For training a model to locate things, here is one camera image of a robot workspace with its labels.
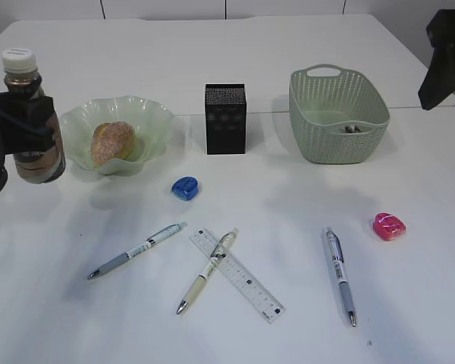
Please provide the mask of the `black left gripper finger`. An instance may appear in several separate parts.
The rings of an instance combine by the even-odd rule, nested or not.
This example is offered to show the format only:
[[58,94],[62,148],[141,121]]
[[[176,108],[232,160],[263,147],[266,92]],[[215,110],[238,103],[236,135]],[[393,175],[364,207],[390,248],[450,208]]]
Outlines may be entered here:
[[56,145],[49,123],[55,115],[53,98],[20,99],[0,93],[0,153],[45,152]]

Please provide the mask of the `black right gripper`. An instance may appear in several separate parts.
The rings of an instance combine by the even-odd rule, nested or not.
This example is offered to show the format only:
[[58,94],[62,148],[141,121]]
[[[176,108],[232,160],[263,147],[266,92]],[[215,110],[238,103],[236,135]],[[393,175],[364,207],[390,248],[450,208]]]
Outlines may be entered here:
[[419,89],[424,110],[432,110],[455,92],[455,9],[438,10],[426,27],[434,48],[428,72]]

